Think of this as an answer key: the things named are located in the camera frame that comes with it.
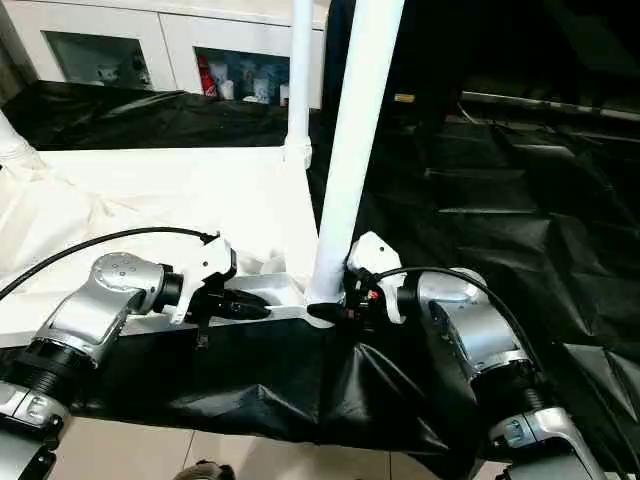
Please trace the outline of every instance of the packaged item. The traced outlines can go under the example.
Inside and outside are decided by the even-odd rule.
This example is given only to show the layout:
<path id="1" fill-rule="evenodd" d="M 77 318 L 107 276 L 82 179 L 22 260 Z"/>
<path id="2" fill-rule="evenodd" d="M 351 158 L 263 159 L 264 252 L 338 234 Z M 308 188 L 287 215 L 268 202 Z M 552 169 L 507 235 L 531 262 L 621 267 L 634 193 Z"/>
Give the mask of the packaged item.
<path id="1" fill-rule="evenodd" d="M 209 62 L 207 62 L 207 59 L 202 55 L 198 57 L 198 70 L 200 71 L 202 93 L 207 97 L 218 98 L 218 89 L 216 87 L 216 81 L 209 71 Z"/>

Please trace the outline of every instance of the black plastic sheet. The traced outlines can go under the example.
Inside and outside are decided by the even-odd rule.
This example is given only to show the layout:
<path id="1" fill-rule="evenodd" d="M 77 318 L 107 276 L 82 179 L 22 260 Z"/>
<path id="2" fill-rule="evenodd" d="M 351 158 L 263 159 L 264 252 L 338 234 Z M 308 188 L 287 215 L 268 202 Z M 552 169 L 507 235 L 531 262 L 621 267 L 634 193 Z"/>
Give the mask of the black plastic sheet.
<path id="1" fill-rule="evenodd" d="M 39 83 L 4 111 L 43 150 L 279 145 L 286 134 L 279 108 L 184 93 Z M 596 452 L 605 443 L 628 457 L 575 363 L 640 451 L 639 147 L 483 125 L 419 132 L 379 128 L 356 235 L 376 231 L 407 266 L 484 275 Z M 318 218 L 331 137 L 315 115 Z M 126 337 L 75 413 L 403 451 L 458 478 L 482 419 L 446 352 L 427 345 L 413 320 L 362 331 L 302 320 L 219 327 L 207 350 L 194 348 L 194 332 Z"/>

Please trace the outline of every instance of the tile floor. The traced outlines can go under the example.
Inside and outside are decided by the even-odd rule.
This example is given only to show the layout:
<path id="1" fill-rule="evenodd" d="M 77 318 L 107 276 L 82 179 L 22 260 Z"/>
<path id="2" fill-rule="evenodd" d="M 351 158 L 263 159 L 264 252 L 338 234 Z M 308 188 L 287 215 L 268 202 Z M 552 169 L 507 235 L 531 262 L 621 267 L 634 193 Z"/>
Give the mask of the tile floor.
<path id="1" fill-rule="evenodd" d="M 172 480 L 203 458 L 232 465 L 238 480 L 437 480 L 399 453 L 82 418 L 69 427 L 50 478 Z M 495 464 L 485 464 L 476 480 L 497 473 Z"/>

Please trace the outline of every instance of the white tube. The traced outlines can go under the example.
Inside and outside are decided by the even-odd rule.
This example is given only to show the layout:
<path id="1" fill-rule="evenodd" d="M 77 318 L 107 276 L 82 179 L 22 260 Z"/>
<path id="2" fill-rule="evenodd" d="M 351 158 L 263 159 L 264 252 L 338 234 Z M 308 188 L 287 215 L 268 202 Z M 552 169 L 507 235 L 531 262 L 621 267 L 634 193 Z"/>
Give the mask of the white tube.
<path id="1" fill-rule="evenodd" d="M 286 143 L 309 142 L 309 79 L 313 0 L 294 0 L 289 72 L 289 131 Z"/>
<path id="2" fill-rule="evenodd" d="M 342 299 L 353 229 L 404 0 L 356 3 L 309 303 Z"/>

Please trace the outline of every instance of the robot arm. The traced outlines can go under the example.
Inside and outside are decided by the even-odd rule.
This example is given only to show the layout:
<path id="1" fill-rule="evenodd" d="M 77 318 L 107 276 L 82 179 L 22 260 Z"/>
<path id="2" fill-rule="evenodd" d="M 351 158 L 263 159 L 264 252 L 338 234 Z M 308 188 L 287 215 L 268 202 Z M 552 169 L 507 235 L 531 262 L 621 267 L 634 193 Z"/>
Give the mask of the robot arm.
<path id="1" fill-rule="evenodd" d="M 458 271 L 484 284 L 477 273 Z M 410 290 L 401 297 L 417 299 L 425 317 L 440 317 L 437 323 L 445 325 L 480 411 L 493 424 L 489 441 L 515 460 L 505 478 L 605 480 L 571 417 L 542 391 L 537 366 L 484 292 L 462 279 L 431 272 L 401 288 Z"/>
<path id="2" fill-rule="evenodd" d="M 129 315 L 175 307 L 178 324 L 192 300 L 209 315 L 246 312 L 225 304 L 224 282 L 235 273 L 235 252 L 223 239 L 205 245 L 181 273 L 128 253 L 96 260 L 85 284 L 60 303 L 0 381 L 0 480 L 47 478 L 74 397 Z M 255 306 L 250 312 L 269 313 Z"/>
<path id="3" fill-rule="evenodd" d="M 397 324 L 420 316 L 424 328 L 438 332 L 460 359 L 490 425 L 489 442 L 513 459 L 502 478 L 606 478 L 568 413 L 542 388 L 538 366 L 512 326 L 473 284 L 485 285 L 480 275 L 452 269 L 458 277 L 446 270 L 376 277 L 401 265 L 398 254 L 372 232 L 354 244 L 347 267 L 357 280 L 347 289 L 346 307 L 310 305 L 309 313 L 336 323 L 380 311 Z"/>

